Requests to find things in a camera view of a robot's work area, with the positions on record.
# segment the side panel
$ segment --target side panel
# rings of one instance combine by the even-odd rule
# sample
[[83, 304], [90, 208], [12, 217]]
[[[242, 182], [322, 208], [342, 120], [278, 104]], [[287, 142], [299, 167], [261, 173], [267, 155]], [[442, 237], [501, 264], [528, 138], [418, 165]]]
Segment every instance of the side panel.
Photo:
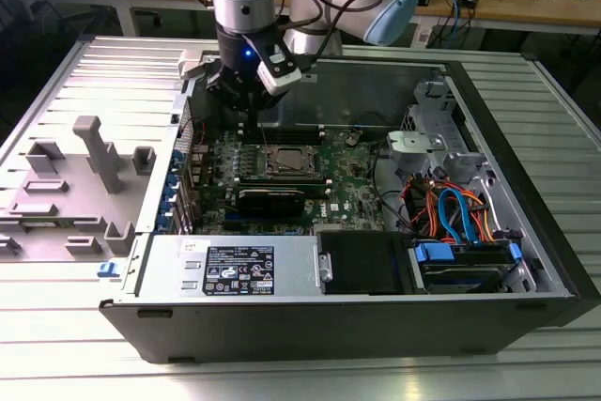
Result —
[[149, 362], [493, 354], [570, 300], [116, 306], [100, 311]]
[[573, 295], [580, 298], [573, 310], [559, 316], [553, 325], [564, 326], [579, 316], [593, 309], [601, 301], [599, 291], [580, 263], [578, 256], [570, 246], [567, 238], [549, 211], [545, 201], [526, 170], [520, 163], [516, 153], [501, 131], [501, 128], [482, 100], [478, 90], [463, 67], [456, 62], [448, 64], [453, 81], [465, 102], [468, 111], [479, 132], [494, 155], [503, 175], [524, 210], [537, 238], [545, 248], [555, 270], [562, 277], [565, 287]]

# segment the power supply label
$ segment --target power supply label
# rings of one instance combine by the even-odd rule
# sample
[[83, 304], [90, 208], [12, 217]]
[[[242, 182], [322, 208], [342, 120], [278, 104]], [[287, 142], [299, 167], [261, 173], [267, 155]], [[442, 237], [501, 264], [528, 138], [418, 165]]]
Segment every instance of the power supply label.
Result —
[[208, 296], [272, 295], [273, 246], [211, 246], [203, 291]]

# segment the motherboard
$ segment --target motherboard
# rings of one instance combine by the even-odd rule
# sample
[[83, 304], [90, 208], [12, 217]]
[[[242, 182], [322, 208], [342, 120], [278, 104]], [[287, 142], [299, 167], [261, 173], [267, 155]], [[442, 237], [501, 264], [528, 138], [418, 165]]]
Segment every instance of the motherboard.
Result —
[[367, 176], [374, 142], [349, 141], [348, 131], [332, 130], [288, 135], [287, 143], [267, 132], [253, 138], [223, 131], [205, 144], [195, 233], [383, 230], [381, 203]]

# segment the blue cable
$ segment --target blue cable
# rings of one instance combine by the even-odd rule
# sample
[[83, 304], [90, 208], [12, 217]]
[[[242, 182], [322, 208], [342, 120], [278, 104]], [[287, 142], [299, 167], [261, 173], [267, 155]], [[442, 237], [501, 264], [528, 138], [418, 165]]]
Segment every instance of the blue cable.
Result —
[[453, 5], [454, 5], [454, 12], [455, 12], [455, 23], [453, 24], [453, 31], [451, 32], [451, 35], [453, 36], [450, 39], [447, 39], [447, 43], [442, 47], [443, 49], [446, 49], [447, 47], [449, 47], [449, 44], [451, 44], [456, 38], [457, 38], [457, 26], [459, 25], [459, 5], [457, 4], [457, 0], [453, 0]]
[[466, 233], [466, 239], [472, 243], [479, 243], [480, 240], [478, 240], [478, 237], [476, 237], [476, 231], [473, 229], [473, 226], [470, 223], [470, 208], [468, 207], [468, 202], [466, 201], [466, 198], [463, 197], [463, 194], [461, 194], [459, 190], [456, 190], [455, 188], [447, 188], [440, 194], [439, 217], [442, 227], [444, 227], [447, 232], [451, 234], [457, 244], [461, 243], [461, 237], [459, 237], [459, 234], [457, 234], [457, 232], [447, 221], [447, 215], [444, 211], [444, 201], [450, 195], [456, 197], [457, 201], [459, 202], [459, 208], [461, 209], [461, 220], [463, 221], [463, 229]]

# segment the robotic arm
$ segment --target robotic arm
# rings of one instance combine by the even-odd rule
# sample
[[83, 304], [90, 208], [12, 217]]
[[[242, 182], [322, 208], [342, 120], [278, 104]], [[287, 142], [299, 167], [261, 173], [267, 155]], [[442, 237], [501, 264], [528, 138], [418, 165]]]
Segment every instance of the robotic arm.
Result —
[[292, 0], [291, 20], [307, 25], [288, 30], [285, 40], [274, 24], [275, 0], [213, 0], [213, 5], [221, 62], [209, 75], [207, 90], [255, 122], [256, 112], [275, 105], [301, 79], [301, 69], [308, 69], [300, 68], [290, 48], [321, 54], [336, 27], [388, 45], [407, 26], [417, 0]]

